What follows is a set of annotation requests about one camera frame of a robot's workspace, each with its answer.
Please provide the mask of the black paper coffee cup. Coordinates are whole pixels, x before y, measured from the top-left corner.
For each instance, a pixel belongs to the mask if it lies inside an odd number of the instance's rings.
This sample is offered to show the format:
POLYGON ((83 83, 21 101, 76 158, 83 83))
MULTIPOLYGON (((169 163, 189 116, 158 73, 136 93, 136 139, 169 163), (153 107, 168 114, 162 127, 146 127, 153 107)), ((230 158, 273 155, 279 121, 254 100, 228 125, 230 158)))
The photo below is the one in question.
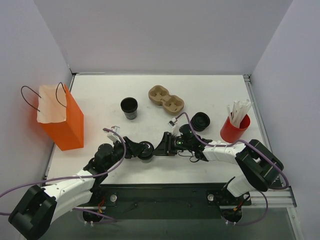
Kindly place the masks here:
POLYGON ((150 156, 143 157, 140 160, 142 163, 150 163, 152 161, 152 158, 153 158, 153 156, 150 155, 150 156))

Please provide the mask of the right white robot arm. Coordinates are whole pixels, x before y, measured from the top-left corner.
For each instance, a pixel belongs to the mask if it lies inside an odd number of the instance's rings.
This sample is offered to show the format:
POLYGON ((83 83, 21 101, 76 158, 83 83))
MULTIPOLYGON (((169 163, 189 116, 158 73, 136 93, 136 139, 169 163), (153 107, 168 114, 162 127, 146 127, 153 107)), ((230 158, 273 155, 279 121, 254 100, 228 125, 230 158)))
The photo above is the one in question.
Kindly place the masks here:
POLYGON ((267 192, 284 169, 281 161, 256 139, 220 144, 201 138, 188 124, 181 126, 179 132, 180 135, 165 132, 152 154, 175 156, 179 151, 188 151, 200 161, 238 165, 242 174, 231 178, 221 192, 227 204, 233 204, 240 196, 253 190, 267 192))

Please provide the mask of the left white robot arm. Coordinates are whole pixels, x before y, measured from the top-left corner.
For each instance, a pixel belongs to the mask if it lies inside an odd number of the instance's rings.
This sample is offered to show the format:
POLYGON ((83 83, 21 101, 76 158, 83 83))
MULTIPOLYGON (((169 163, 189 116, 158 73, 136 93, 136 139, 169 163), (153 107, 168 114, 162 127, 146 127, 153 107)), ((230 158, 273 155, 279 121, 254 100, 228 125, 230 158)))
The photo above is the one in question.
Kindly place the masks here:
POLYGON ((28 240, 38 240, 51 223, 73 208, 100 203, 96 188, 120 160, 137 157, 146 148, 125 137, 124 141, 101 144, 88 164, 70 179, 52 185, 30 187, 8 217, 9 223, 28 240))

